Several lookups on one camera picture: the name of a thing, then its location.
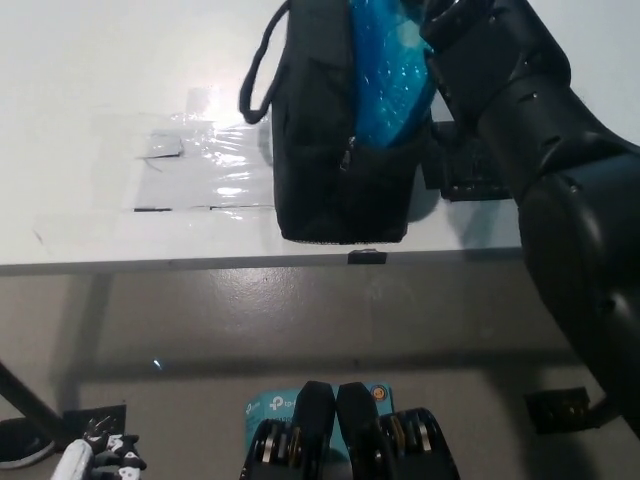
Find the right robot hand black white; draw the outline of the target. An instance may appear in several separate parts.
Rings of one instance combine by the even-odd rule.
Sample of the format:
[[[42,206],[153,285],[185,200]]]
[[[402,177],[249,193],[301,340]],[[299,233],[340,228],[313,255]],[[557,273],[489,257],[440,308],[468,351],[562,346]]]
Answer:
[[[426,63],[454,119],[468,130],[508,85],[571,81],[569,60],[527,1],[425,1]]]

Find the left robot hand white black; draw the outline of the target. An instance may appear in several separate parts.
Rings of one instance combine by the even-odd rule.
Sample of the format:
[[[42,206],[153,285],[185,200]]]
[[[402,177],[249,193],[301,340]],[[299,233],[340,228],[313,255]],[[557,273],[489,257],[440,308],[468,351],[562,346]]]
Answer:
[[[112,416],[91,419],[82,437],[66,447],[50,479],[138,480],[147,469],[138,441],[137,435],[120,433]]]

